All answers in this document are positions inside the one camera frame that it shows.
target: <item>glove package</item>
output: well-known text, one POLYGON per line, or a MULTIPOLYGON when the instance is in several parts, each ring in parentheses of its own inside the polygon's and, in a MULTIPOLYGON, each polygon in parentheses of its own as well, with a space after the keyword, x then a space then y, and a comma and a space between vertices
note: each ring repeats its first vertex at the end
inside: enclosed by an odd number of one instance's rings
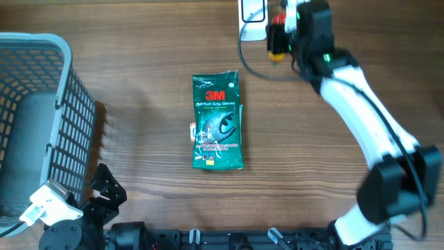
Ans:
POLYGON ((193 75, 193 168, 243 169, 237 71, 193 75))

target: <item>basket mesh side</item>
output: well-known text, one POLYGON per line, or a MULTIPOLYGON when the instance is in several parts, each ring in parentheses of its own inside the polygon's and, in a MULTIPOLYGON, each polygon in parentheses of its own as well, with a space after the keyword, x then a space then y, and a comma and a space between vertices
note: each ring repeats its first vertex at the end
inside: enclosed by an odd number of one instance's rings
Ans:
MULTIPOLYGON (((64 63, 56 48, 0 46, 0 171, 13 163, 5 162, 13 122, 22 99, 34 92, 56 92, 64 63)), ((0 176, 0 215, 20 215, 29 204, 28 194, 10 192, 15 182, 6 168, 0 176)), ((0 226, 18 222, 16 217, 0 217, 0 226)))
POLYGON ((64 185, 81 203, 96 107, 72 68, 63 100, 62 121, 52 157, 50 178, 64 185))

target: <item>green package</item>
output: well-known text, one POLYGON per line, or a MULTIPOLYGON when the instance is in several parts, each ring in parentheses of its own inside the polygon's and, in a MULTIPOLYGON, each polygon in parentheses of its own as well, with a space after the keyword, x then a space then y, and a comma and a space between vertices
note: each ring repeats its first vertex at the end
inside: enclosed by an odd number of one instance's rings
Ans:
POLYGON ((237 71, 193 75, 193 168, 243 169, 237 71))

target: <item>yellow object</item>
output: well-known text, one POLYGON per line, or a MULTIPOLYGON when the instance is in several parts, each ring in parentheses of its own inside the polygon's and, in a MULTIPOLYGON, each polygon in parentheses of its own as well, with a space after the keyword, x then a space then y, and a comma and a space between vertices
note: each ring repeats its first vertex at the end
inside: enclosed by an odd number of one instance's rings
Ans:
POLYGON ((279 54, 273 54, 273 52, 269 52, 268 53, 268 57, 270 58, 270 60, 272 60, 274 63, 280 63, 284 60, 285 58, 285 53, 279 53, 279 54))

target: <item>red object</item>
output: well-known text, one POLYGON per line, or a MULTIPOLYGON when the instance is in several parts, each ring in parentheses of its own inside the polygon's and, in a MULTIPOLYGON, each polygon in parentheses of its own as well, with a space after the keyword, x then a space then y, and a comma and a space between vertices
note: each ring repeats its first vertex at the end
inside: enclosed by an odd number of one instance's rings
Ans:
POLYGON ((277 14, 273 17, 273 20, 271 21, 272 24, 285 24, 285 19, 287 18, 287 14, 281 13, 277 14))

